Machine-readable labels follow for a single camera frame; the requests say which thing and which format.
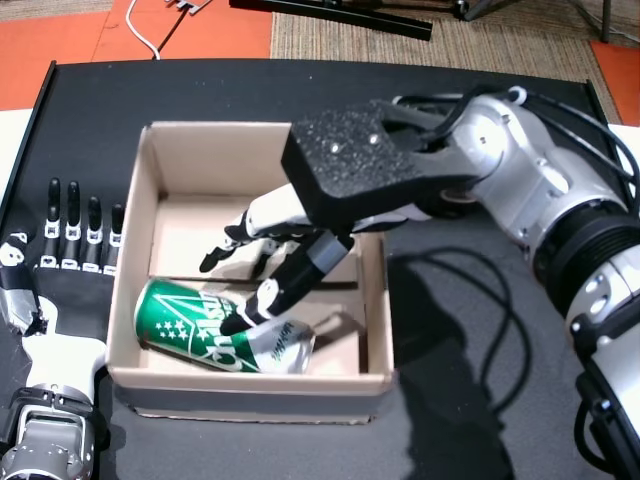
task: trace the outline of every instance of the silver robot arm segment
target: silver robot arm segment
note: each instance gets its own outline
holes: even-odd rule
[[[452,137],[469,157],[500,151],[471,191],[565,317],[585,367],[577,387],[611,473],[640,478],[640,222],[519,106],[478,97]]]

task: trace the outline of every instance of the black fingertip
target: black fingertip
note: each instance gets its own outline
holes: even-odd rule
[[[49,206],[60,206],[60,179],[53,177],[49,180]]]
[[[270,255],[262,254],[253,265],[251,269],[251,274],[249,275],[250,280],[256,280],[260,275],[264,273],[264,270],[267,268],[267,262],[271,258]]]
[[[69,182],[67,188],[67,222],[75,227],[80,223],[80,185]]]
[[[225,337],[230,337],[236,333],[244,332],[251,328],[244,318],[238,313],[232,313],[222,322],[220,326],[220,333]]]
[[[99,230],[102,227],[102,207],[100,205],[100,199],[92,196],[89,198],[89,229]]]
[[[124,207],[116,203],[111,207],[111,231],[116,235],[122,233],[122,225],[124,224]]]
[[[218,260],[213,253],[208,253],[200,264],[200,273],[207,273],[216,268]]]

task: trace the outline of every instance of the carpet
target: carpet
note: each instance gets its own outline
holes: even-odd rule
[[[0,21],[107,12],[112,0],[0,0]]]
[[[578,82],[590,79],[609,121],[620,121],[589,42],[534,29],[436,19],[432,40],[424,42],[277,14],[271,57],[429,65]]]

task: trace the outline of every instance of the power cord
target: power cord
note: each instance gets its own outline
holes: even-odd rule
[[[127,14],[125,15],[127,26],[129,27],[129,30],[131,30],[131,33],[133,33],[138,40],[144,43],[147,46],[147,48],[149,48],[149,50],[153,52],[153,58],[155,58],[156,60],[160,60],[160,52],[158,51],[158,49],[153,45],[153,43],[151,43],[149,40],[144,38],[140,34],[140,32],[136,30],[136,27],[133,26],[133,23],[131,23],[131,12],[133,11],[133,7],[135,6],[135,4],[136,4],[136,0],[131,0],[131,3],[129,4],[129,9],[127,10]]]
[[[160,42],[160,45],[158,45],[158,52],[162,51],[162,49],[167,44],[169,39],[172,37],[173,33],[176,31],[180,23],[182,23],[182,20],[184,20],[184,17],[187,16],[187,13],[189,13],[189,9],[183,8],[182,12],[180,13],[180,16],[178,17],[178,20],[176,20],[176,23],[173,24],[173,27],[171,27],[171,30],[169,30],[169,33],[167,33],[167,36],[164,37],[164,40],[162,40],[162,42]]]
[[[144,43],[147,46],[147,48],[149,48],[149,50],[153,52],[153,56],[151,57],[151,60],[160,60],[160,51],[167,44],[167,42],[169,41],[171,36],[174,34],[174,32],[176,31],[180,23],[182,23],[182,20],[184,20],[184,17],[187,16],[189,9],[186,6],[182,8],[182,11],[180,12],[180,16],[178,17],[176,22],[173,24],[173,27],[171,27],[171,30],[169,30],[169,33],[167,33],[167,36],[164,37],[164,40],[162,40],[160,45],[156,48],[156,46],[153,43],[151,43],[149,40],[147,40],[145,37],[143,37],[142,34],[138,32],[138,30],[136,30],[136,28],[133,26],[133,23],[131,23],[131,12],[133,12],[133,7],[135,6],[136,1],[137,0],[131,0],[131,3],[129,4],[129,9],[127,10],[127,15],[125,17],[127,21],[127,26],[129,27],[129,30],[131,30],[131,33],[133,33],[138,40]]]

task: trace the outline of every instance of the white cable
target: white cable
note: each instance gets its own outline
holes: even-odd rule
[[[153,56],[155,57],[156,60],[160,60],[160,52],[158,51],[158,49],[153,45],[153,43],[151,43],[149,40],[147,40],[142,35],[140,35],[140,32],[138,32],[136,30],[136,27],[134,27],[133,24],[131,23],[131,12],[133,11],[133,7],[135,4],[136,4],[136,0],[131,0],[131,4],[129,5],[129,10],[127,10],[127,15],[125,17],[127,21],[127,25],[129,26],[129,30],[131,30],[131,33],[133,33],[138,40],[144,43],[149,48],[149,50],[153,52]]]
[[[522,88],[522,87],[518,87],[513,86],[509,89],[510,92],[515,92],[518,94],[518,98],[516,98],[515,100],[513,100],[513,103],[515,103],[516,105],[522,105],[524,104],[524,102],[527,101],[527,91]]]

